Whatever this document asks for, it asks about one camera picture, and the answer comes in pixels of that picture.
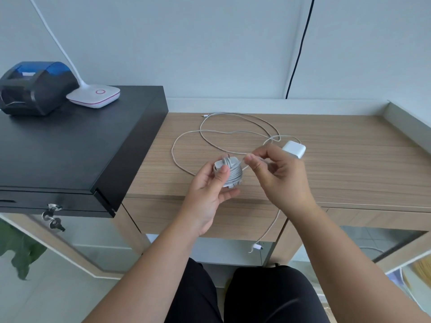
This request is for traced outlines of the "person's left hand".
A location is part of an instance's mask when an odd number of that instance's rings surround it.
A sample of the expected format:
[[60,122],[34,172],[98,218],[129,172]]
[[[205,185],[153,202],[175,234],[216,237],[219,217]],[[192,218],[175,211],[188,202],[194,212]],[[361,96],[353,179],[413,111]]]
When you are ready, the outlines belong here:
[[213,224],[218,206],[239,195],[237,188],[213,189],[214,162],[207,162],[194,176],[180,208],[179,218],[190,224],[197,236]]

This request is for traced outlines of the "person's right hand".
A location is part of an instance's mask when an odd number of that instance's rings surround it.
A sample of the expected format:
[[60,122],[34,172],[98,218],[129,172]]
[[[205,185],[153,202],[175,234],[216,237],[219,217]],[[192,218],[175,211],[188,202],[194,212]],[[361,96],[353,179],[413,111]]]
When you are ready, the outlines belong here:
[[318,207],[311,194],[305,164],[290,156],[282,148],[267,144],[245,156],[244,162],[251,168],[251,162],[266,162],[274,175],[270,186],[261,186],[267,198],[286,217],[295,222],[313,213]]

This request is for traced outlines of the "person's right forearm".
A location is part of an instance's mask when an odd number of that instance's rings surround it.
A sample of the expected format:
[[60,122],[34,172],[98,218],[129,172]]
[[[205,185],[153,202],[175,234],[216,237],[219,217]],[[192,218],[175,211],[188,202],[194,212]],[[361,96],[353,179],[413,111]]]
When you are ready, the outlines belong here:
[[283,210],[297,230],[338,323],[431,323],[316,204]]

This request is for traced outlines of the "person's left forearm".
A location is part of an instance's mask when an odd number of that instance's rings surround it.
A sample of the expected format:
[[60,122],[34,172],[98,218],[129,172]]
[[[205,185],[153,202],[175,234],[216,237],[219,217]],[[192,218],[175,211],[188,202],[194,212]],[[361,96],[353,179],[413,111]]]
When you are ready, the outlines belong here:
[[163,323],[197,238],[216,210],[182,208],[82,323]]

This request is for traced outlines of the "small white power adapter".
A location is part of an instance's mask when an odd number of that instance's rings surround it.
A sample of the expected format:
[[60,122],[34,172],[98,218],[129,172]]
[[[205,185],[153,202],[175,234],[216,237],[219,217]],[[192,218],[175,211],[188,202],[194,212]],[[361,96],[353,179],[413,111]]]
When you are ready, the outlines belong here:
[[290,140],[282,147],[282,150],[288,153],[290,156],[301,159],[305,154],[306,146],[299,142]]

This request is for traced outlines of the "wooden glass display counter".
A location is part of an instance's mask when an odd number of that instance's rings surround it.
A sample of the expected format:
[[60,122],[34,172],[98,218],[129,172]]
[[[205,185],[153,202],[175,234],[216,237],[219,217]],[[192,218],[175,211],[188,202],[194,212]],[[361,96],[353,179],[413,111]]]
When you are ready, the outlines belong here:
[[417,123],[393,104],[316,100],[168,100],[169,114],[115,225],[140,255],[173,221],[192,174],[213,157],[280,135],[306,146],[312,194],[386,272],[431,254],[431,155],[403,134]]

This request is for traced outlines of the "person's black trousers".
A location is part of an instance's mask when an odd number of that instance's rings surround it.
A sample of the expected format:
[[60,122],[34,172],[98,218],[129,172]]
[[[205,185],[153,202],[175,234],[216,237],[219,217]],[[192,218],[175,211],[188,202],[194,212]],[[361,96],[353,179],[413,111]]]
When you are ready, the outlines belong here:
[[218,308],[216,287],[189,258],[164,323],[330,323],[306,276],[285,265],[239,267]]

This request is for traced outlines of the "black cash drawer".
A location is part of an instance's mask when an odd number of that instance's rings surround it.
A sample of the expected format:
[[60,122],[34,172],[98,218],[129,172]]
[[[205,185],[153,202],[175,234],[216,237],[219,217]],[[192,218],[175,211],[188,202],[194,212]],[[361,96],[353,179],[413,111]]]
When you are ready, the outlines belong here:
[[169,112],[163,86],[120,86],[100,109],[0,112],[0,213],[112,218]]

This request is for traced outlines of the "bunch of keys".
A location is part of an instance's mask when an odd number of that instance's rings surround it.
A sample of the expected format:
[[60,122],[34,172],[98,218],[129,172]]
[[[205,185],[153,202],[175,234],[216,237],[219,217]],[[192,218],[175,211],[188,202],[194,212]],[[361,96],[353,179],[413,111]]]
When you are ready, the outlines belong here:
[[54,217],[55,212],[61,211],[62,206],[49,203],[47,204],[47,209],[41,214],[42,219],[49,223],[50,229],[58,229],[61,232],[65,232],[66,229],[63,227],[61,219],[59,217]]

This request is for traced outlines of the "black receipt printer blue lid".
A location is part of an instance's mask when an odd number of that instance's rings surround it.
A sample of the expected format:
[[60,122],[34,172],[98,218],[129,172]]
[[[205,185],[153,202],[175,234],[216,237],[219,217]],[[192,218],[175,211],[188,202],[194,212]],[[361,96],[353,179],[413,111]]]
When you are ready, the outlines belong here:
[[0,77],[0,110],[12,116],[46,116],[78,87],[62,62],[23,61]]

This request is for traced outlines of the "green plant leaf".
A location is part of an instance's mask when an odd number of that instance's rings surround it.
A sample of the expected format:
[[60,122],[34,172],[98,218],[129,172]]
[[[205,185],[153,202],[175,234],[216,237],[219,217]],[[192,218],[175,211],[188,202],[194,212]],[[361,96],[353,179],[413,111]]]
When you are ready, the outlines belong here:
[[46,246],[0,219],[0,257],[7,251],[14,252],[11,264],[17,271],[20,280],[26,280],[30,265],[38,260],[46,250]]

